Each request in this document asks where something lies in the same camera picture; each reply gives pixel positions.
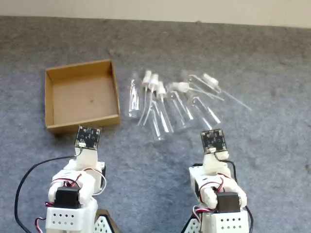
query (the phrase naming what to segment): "red wire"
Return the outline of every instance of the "red wire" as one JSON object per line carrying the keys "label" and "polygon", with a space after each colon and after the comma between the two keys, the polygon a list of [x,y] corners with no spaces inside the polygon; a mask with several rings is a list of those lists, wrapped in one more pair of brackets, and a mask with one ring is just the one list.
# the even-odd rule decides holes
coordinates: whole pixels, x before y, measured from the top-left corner
{"label": "red wire", "polygon": [[38,224],[38,221],[39,221],[39,220],[46,220],[46,218],[37,217],[37,218],[35,219],[35,228],[36,228],[36,230],[37,230],[39,233],[43,233],[42,230],[41,230],[40,227],[39,227],[39,224]]}
{"label": "red wire", "polygon": [[220,186],[217,188],[216,192],[219,192],[219,191],[222,189],[223,185],[224,185],[224,180],[223,180],[223,178],[220,178],[220,179],[222,180],[222,183],[221,183]]}
{"label": "red wire", "polygon": [[82,174],[79,174],[74,182],[71,183],[70,187],[73,186],[74,183],[77,183],[78,179],[82,176]]}
{"label": "red wire", "polygon": [[205,184],[203,184],[203,185],[199,188],[199,199],[200,199],[201,202],[202,202],[201,189],[202,189],[205,185],[210,184],[210,183],[216,183],[216,184],[222,185],[221,183],[214,182],[214,181],[206,182]]}
{"label": "red wire", "polygon": [[72,179],[68,179],[68,178],[57,178],[55,180],[52,180],[52,182],[54,182],[54,181],[71,181],[72,183],[70,186],[72,186],[73,184],[76,184],[78,187],[80,187],[76,181],[74,181]]}

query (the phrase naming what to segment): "black cable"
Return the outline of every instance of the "black cable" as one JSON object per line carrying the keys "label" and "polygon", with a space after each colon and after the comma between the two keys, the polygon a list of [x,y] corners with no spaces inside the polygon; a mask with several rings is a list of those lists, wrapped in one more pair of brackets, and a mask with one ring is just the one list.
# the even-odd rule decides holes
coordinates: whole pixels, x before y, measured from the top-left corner
{"label": "black cable", "polygon": [[230,160],[220,160],[216,154],[215,155],[215,158],[219,161],[219,162],[224,162],[224,163],[228,163],[228,164],[231,164],[232,165],[232,168],[233,168],[233,177],[234,177],[234,180],[236,183],[238,183],[238,178],[237,178],[237,171],[236,171],[236,167],[235,167],[235,164],[234,162],[230,161]]}
{"label": "black cable", "polygon": [[[230,160],[220,160],[218,159],[217,155],[215,155],[215,158],[219,161],[219,162],[225,162],[225,163],[229,163],[232,165],[232,168],[233,168],[233,176],[234,176],[234,180],[236,183],[238,183],[238,179],[237,179],[237,171],[236,171],[236,167],[235,167],[235,164],[234,162],[230,161]],[[251,219],[251,224],[249,226],[249,233],[252,233],[253,232],[253,228],[254,228],[254,218],[253,218],[253,215],[252,215],[252,212],[250,211],[250,209],[248,208],[248,206],[246,205],[245,206],[245,209],[249,215],[249,218]]]}
{"label": "black cable", "polygon": [[249,215],[249,217],[251,219],[251,225],[249,226],[249,233],[252,233],[253,232],[253,227],[254,227],[254,218],[253,218],[252,212],[250,211],[250,209],[248,208],[247,205],[245,206],[245,209],[247,210],[248,215]]}
{"label": "black cable", "polygon": [[70,159],[70,158],[75,158],[77,156],[79,156],[82,153],[82,148],[80,148],[80,153],[74,156],[64,156],[64,157],[58,157],[58,158],[53,158],[53,159],[47,159],[44,160],[40,163],[37,163],[35,165],[33,165],[27,172],[26,174],[23,176],[23,178],[21,179],[18,188],[16,190],[16,195],[15,195],[15,203],[14,203],[14,216],[15,216],[15,221],[17,222],[17,224],[26,232],[26,233],[31,233],[31,231],[24,225],[22,224],[22,222],[19,220],[18,218],[18,198],[19,198],[19,193],[21,190],[22,185],[24,184],[26,178],[28,177],[28,175],[39,165],[50,162],[50,161],[54,161],[54,160],[59,160],[59,159]]}

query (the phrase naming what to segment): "white spray nozzle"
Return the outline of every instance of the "white spray nozzle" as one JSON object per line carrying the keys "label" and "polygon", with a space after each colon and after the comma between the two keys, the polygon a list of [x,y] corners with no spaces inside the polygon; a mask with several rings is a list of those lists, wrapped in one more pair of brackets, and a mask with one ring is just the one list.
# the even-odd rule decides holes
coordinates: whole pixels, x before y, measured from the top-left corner
{"label": "white spray nozzle", "polygon": [[150,90],[152,90],[152,89],[154,90],[157,88],[158,85],[159,85],[159,75],[158,74],[152,74],[150,81],[149,81],[148,88]]}
{"label": "white spray nozzle", "polygon": [[208,74],[204,73],[203,74],[203,80],[209,84],[210,86],[212,86],[213,88],[218,87],[218,80],[209,76]]}
{"label": "white spray nozzle", "polygon": [[166,90],[165,90],[165,87],[163,85],[163,82],[159,81],[159,84],[158,84],[157,90],[156,90],[156,96],[159,98],[161,95],[166,95]]}
{"label": "white spray nozzle", "polygon": [[150,70],[146,70],[145,72],[145,76],[144,76],[144,79],[142,80],[142,84],[144,86],[147,86],[150,82],[150,79],[151,79],[151,71]]}
{"label": "white spray nozzle", "polygon": [[172,88],[174,90],[186,93],[189,90],[189,83],[186,82],[172,83]]}

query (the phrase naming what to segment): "perforated white plate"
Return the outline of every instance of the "perforated white plate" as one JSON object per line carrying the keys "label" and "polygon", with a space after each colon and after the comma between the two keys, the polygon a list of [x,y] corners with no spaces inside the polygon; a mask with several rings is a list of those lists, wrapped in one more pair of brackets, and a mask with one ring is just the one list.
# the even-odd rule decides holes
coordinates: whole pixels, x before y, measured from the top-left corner
{"label": "perforated white plate", "polygon": [[94,225],[94,233],[112,233],[110,225],[104,216],[100,216]]}
{"label": "perforated white plate", "polygon": [[200,223],[196,218],[192,218],[189,221],[187,228],[184,231],[185,233],[200,233]]}

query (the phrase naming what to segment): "wire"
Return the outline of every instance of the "wire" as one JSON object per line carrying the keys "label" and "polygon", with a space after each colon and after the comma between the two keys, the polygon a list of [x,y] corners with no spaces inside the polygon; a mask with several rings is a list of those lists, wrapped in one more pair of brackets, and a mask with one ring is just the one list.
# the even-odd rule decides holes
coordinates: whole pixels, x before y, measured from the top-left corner
{"label": "wire", "polygon": [[26,233],[31,233],[31,231],[19,220],[18,218],[18,198],[19,198],[19,193],[21,190],[21,187],[23,186],[25,180],[27,179],[28,175],[39,165],[50,162],[50,161],[54,161],[54,160],[59,160],[59,159],[69,159],[69,158],[75,158],[77,156],[79,156],[82,153],[83,148],[80,148],[80,153],[74,156],[64,156],[64,157],[58,157],[58,158],[53,158],[53,159],[47,159],[44,160],[40,163],[37,163],[35,165],[33,165],[27,172],[26,174],[23,176],[23,178],[21,179],[18,188],[16,190],[16,195],[15,195],[15,202],[14,202],[14,217],[15,217],[15,221],[16,223],[26,232]]}
{"label": "wire", "polygon": [[39,227],[39,223],[38,223],[39,220],[46,220],[46,218],[37,217],[37,218],[35,219],[35,228],[37,229],[37,231],[38,231],[39,233],[43,233],[42,230],[41,230],[41,228]]}
{"label": "wire", "polygon": [[105,181],[104,186],[101,187],[101,190],[98,193],[93,194],[93,196],[98,196],[106,189],[107,180],[106,180],[105,176],[99,170],[96,170],[96,169],[94,169],[92,167],[87,167],[87,168],[84,168],[82,171],[87,171],[87,170],[93,170],[93,171],[99,173],[102,176],[102,178],[104,179],[104,181]]}
{"label": "wire", "polygon": [[196,213],[196,211],[195,211],[195,208],[199,208],[199,207],[198,207],[197,205],[193,206],[193,208],[192,208],[192,213],[193,213],[193,215],[196,217],[196,219],[197,219],[199,222],[201,222],[199,216],[197,215],[197,213]]}
{"label": "wire", "polygon": [[237,171],[236,171],[236,167],[235,167],[234,162],[232,162],[232,161],[230,161],[230,160],[226,160],[226,159],[220,160],[220,159],[217,157],[216,153],[214,153],[214,156],[215,156],[215,158],[216,158],[219,162],[224,162],[224,163],[228,163],[228,164],[231,164],[231,165],[232,165],[232,167],[233,167],[233,176],[234,176],[234,180],[235,180],[236,183],[238,183]]}
{"label": "wire", "polygon": [[253,228],[254,228],[254,218],[253,218],[252,212],[250,211],[250,209],[248,208],[247,205],[245,206],[245,209],[247,210],[248,215],[249,215],[249,217],[251,219],[251,225],[249,226],[249,233],[252,233],[253,232]]}
{"label": "wire", "polygon": [[200,202],[203,202],[203,201],[202,201],[202,197],[201,197],[201,189],[202,189],[205,185],[208,185],[208,184],[210,184],[210,183],[219,184],[219,187],[222,185],[221,183],[214,182],[214,181],[210,181],[210,182],[204,183],[204,184],[199,188],[199,199],[200,199]]}
{"label": "wire", "polygon": [[[236,183],[238,183],[237,172],[236,172],[236,167],[235,167],[234,162],[232,162],[232,161],[230,161],[230,160],[220,160],[220,159],[218,159],[218,157],[217,157],[217,155],[216,155],[215,153],[214,153],[214,155],[215,155],[215,158],[216,158],[218,161],[220,161],[220,162],[225,162],[225,163],[229,163],[229,164],[232,165],[232,167],[233,167],[233,176],[234,176],[234,180],[235,180]],[[253,228],[254,228],[254,218],[253,218],[252,212],[250,211],[250,209],[248,208],[247,205],[245,206],[245,209],[246,209],[246,211],[247,211],[247,213],[248,213],[248,215],[249,215],[249,218],[251,219],[251,224],[250,224],[250,226],[249,226],[249,233],[252,233],[252,232],[253,232]]]}
{"label": "wire", "polygon": [[52,180],[51,185],[57,182],[61,182],[61,181],[70,181],[71,183],[69,184],[69,187],[72,187],[75,184],[78,186],[78,188],[81,188],[76,181],[69,179],[69,178],[57,178],[55,180]]}

